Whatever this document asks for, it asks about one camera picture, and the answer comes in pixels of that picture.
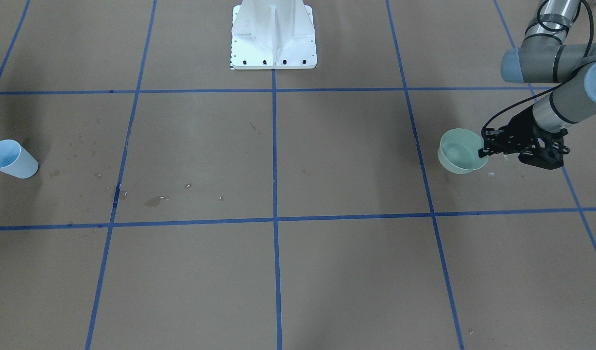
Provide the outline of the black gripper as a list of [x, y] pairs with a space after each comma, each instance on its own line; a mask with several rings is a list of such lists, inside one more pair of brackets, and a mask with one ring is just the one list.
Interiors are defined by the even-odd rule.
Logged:
[[518, 154], [523, 164], [542, 169], [558, 169], [564, 166], [565, 155], [570, 149], [564, 144], [568, 135], [565, 128], [556, 133], [545, 131], [538, 126], [529, 106], [515, 115], [510, 122], [498, 129], [484, 126], [481, 137], [483, 148], [478, 150], [479, 158], [487, 158], [495, 154]]

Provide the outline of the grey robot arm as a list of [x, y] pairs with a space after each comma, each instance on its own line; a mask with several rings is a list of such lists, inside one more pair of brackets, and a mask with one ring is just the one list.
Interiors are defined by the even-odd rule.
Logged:
[[593, 14], [584, 0], [543, 0], [525, 29], [522, 44], [501, 60], [511, 83], [553, 83], [533, 104], [498, 129], [485, 124], [479, 158], [517, 154], [542, 169], [564, 165], [568, 129], [596, 115], [596, 42]]

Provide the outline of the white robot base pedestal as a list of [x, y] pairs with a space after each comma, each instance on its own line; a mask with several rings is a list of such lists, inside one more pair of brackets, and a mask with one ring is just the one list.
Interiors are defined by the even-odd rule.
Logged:
[[318, 64], [313, 9], [302, 0], [243, 0], [232, 11], [234, 70], [313, 69]]

